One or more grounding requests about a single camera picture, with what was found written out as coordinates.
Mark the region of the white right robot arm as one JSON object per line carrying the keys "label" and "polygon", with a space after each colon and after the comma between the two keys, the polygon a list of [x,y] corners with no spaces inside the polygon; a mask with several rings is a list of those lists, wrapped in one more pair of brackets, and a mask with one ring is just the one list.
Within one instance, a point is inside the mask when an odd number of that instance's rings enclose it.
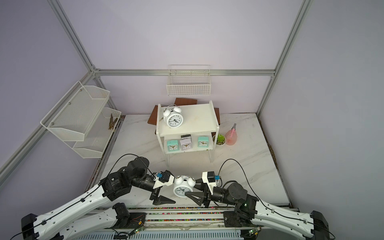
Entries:
{"label": "white right robot arm", "polygon": [[206,208],[211,202],[233,206],[233,211],[223,212],[227,228],[269,227],[300,240],[334,240],[324,215],[317,211],[299,213],[269,204],[248,191],[236,181],[227,188],[211,187],[202,183],[200,192],[186,192],[185,196],[198,206]]}

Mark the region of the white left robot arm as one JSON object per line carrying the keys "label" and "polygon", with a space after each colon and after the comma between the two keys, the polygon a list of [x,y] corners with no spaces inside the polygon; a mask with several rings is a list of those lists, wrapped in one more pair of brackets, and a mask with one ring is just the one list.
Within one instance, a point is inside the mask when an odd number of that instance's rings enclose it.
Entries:
{"label": "white left robot arm", "polygon": [[152,173],[149,165],[148,159],[136,157],[61,207],[39,216],[29,214],[23,217],[23,239],[73,240],[99,229],[127,227],[133,219],[124,203],[117,203],[101,214],[90,217],[86,214],[129,194],[133,187],[150,192],[150,201],[155,206],[175,204],[175,201],[159,194],[163,186],[174,183],[174,175],[168,170]]}

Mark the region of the mint green alarm clock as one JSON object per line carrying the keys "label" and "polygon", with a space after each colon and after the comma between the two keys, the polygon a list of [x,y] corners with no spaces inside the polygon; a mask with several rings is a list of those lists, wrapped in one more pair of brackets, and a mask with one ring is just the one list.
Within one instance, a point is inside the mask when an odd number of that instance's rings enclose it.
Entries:
{"label": "mint green alarm clock", "polygon": [[209,147],[209,137],[208,136],[199,136],[198,137],[198,147],[199,148],[208,148]]}
{"label": "mint green alarm clock", "polygon": [[169,152],[179,151],[179,141],[178,140],[169,140],[167,141],[167,149]]}

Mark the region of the white twin-bell alarm clock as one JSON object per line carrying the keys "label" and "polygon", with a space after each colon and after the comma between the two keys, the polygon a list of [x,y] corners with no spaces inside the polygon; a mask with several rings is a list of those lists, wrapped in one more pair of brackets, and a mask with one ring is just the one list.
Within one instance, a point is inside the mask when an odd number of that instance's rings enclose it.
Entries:
{"label": "white twin-bell alarm clock", "polygon": [[178,128],[184,122],[182,109],[177,105],[167,106],[163,111],[163,119],[169,128]]}

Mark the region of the clear square alarm clock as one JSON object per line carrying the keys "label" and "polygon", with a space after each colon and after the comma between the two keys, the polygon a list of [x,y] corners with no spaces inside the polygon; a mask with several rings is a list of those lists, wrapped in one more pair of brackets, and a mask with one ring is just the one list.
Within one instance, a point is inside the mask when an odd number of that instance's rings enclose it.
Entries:
{"label": "clear square alarm clock", "polygon": [[184,138],[180,140],[181,150],[186,151],[193,147],[191,138]]}
{"label": "clear square alarm clock", "polygon": [[182,136],[181,136],[181,140],[185,140],[185,139],[189,139],[189,140],[191,140],[191,139],[192,139],[192,136],[191,136],[191,135],[182,135]]}

